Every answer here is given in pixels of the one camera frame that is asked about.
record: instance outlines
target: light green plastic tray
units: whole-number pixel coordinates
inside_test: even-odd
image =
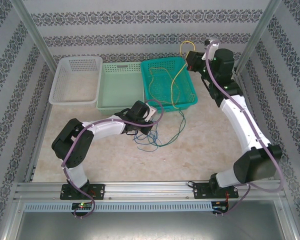
[[[113,115],[145,101],[140,61],[103,63],[98,86],[97,109]]]

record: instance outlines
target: beige tile floor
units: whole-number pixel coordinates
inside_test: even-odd
[[[198,103],[184,110],[186,126],[177,141],[155,152],[137,148],[132,136],[113,135],[93,142],[84,160],[92,182],[208,180],[210,175],[232,166],[242,155],[234,129],[201,82],[200,74],[190,73]],[[54,105],[38,158],[34,182],[65,182],[61,161],[51,144],[72,118],[82,122],[107,118],[95,108]],[[179,129],[182,117],[167,112],[158,125],[165,143]],[[152,150],[153,146],[144,149]]]

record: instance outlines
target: patterned wallpaper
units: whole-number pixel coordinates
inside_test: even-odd
[[[191,40],[204,51],[217,38],[238,60],[269,0],[25,0],[56,62],[101,56],[132,62],[178,56]],[[191,50],[185,46],[184,52]]]
[[[23,182],[53,74],[8,0],[0,0],[0,225]]]
[[[254,117],[283,149],[285,190],[300,223],[300,0],[281,2],[245,67]]]

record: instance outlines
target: mounting plate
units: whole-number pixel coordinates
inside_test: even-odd
[[[188,182],[188,186],[193,188],[194,199],[225,199],[228,193],[229,199],[239,197],[238,190],[234,186],[224,187],[213,194],[208,182]]]
[[[104,184],[90,184],[87,193],[94,200],[103,200],[105,196]],[[75,190],[70,184],[63,184],[60,193],[61,200],[89,200],[87,196]]]

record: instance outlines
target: white plastic basket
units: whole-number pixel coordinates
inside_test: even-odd
[[[95,107],[102,62],[99,56],[62,58],[54,75],[49,102],[53,105]]]

